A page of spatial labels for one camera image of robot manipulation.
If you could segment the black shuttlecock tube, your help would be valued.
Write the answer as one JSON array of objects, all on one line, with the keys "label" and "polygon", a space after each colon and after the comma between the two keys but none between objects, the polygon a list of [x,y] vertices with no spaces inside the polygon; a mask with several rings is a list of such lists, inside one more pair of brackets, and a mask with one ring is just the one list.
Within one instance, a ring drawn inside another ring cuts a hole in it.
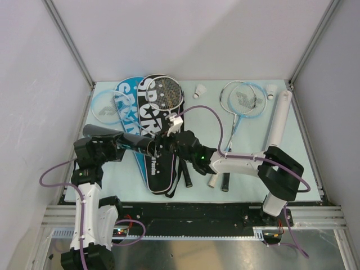
[{"label": "black shuttlecock tube", "polygon": [[92,136],[97,135],[116,134],[118,135],[118,139],[116,140],[116,143],[113,144],[117,149],[132,150],[148,156],[153,156],[154,149],[156,149],[153,138],[99,127],[93,124],[86,124],[83,127],[82,133],[83,136],[91,138]]}]

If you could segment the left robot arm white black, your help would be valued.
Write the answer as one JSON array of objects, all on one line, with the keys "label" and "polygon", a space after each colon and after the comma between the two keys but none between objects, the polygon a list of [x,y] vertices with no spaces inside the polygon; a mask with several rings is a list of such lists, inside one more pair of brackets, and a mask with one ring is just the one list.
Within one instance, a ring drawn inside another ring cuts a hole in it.
[{"label": "left robot arm white black", "polygon": [[93,136],[74,143],[76,160],[71,184],[76,187],[76,213],[70,250],[61,254],[63,269],[114,269],[112,236],[125,211],[117,196],[102,198],[102,166],[121,161],[116,136]]}]

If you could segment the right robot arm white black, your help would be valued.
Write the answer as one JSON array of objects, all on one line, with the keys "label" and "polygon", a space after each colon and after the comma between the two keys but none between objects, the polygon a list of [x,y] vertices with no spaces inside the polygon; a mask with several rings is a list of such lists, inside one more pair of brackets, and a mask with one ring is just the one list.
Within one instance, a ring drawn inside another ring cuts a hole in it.
[{"label": "right robot arm white black", "polygon": [[265,152],[235,155],[202,145],[190,130],[171,136],[158,134],[148,147],[149,153],[159,156],[177,155],[190,162],[202,175],[237,173],[258,177],[268,188],[260,211],[261,221],[274,225],[284,206],[296,199],[304,167],[280,148],[270,146]]}]

